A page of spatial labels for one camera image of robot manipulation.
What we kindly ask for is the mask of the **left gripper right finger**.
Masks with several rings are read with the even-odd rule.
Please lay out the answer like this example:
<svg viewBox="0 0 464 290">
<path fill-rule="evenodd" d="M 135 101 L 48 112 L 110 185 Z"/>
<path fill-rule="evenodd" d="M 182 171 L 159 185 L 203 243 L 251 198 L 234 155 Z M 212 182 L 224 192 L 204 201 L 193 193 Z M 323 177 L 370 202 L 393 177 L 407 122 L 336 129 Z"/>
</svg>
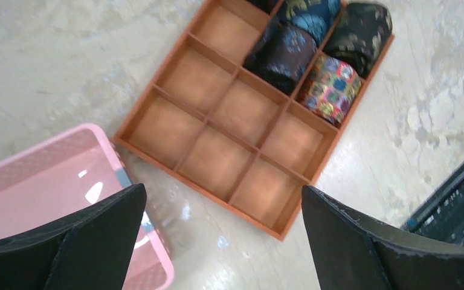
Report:
<svg viewBox="0 0 464 290">
<path fill-rule="evenodd" d="M 301 197 L 321 289 L 464 289 L 464 246 L 401 230 L 311 185 Z"/>
</svg>

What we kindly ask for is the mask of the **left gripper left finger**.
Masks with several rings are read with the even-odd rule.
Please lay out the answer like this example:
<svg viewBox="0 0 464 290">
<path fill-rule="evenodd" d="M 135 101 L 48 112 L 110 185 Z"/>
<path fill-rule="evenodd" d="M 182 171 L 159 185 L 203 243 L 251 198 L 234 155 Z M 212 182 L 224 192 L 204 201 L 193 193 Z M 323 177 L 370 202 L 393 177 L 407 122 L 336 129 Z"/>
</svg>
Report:
<svg viewBox="0 0 464 290">
<path fill-rule="evenodd" d="M 146 207 L 144 185 L 0 239 L 0 289 L 121 289 Z"/>
</svg>

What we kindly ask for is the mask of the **orange compartment tray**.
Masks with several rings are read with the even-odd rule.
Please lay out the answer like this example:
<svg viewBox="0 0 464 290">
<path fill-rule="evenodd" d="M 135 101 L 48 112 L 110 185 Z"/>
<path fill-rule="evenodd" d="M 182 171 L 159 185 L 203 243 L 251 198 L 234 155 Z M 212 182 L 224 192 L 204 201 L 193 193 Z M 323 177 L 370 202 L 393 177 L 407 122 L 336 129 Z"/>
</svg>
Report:
<svg viewBox="0 0 464 290">
<path fill-rule="evenodd" d="M 142 160 L 278 240 L 320 176 L 383 62 L 390 36 L 341 124 L 243 66 L 274 12 L 204 1 L 114 136 Z"/>
</svg>

